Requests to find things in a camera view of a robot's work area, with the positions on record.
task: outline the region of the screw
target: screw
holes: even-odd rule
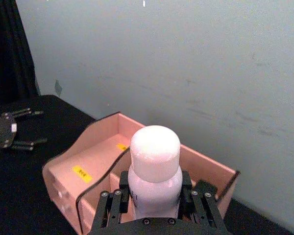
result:
[[[196,196],[198,195],[198,192],[196,190],[192,190],[192,195]]]
[[[145,225],[150,224],[150,219],[148,219],[148,218],[143,219],[143,224],[145,224]]]
[[[206,196],[206,197],[211,197],[211,193],[206,192],[206,193],[205,193],[205,196]]]
[[[174,225],[175,224],[175,219],[172,219],[172,218],[168,219],[168,224]]]

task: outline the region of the black curtain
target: black curtain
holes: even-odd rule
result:
[[[15,0],[0,0],[0,104],[38,96],[34,63]]]

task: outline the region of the black table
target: black table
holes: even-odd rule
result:
[[[42,176],[45,162],[67,150],[95,120],[53,95],[0,106],[0,115],[23,108],[44,110],[43,117],[18,122],[18,138],[48,138],[32,152],[0,149],[0,234],[76,234],[49,199]],[[236,235],[291,235],[236,200],[224,222]]]

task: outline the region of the black tablecloth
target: black tablecloth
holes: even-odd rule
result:
[[[0,106],[0,115],[27,107],[45,114],[18,122],[16,138],[48,142],[32,152],[0,149],[0,234],[76,234],[50,201],[42,166],[95,120],[53,95]]]

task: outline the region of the pink box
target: pink box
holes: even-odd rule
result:
[[[119,187],[120,173],[131,165],[128,149],[131,137],[142,127],[121,113],[112,114],[88,126],[72,147],[44,165],[49,197],[78,234],[90,231],[99,193]],[[224,217],[239,171],[184,145],[181,145],[180,166],[189,172],[193,186],[202,179],[218,188],[216,199]],[[133,219],[131,211],[129,208],[122,215],[122,222]]]

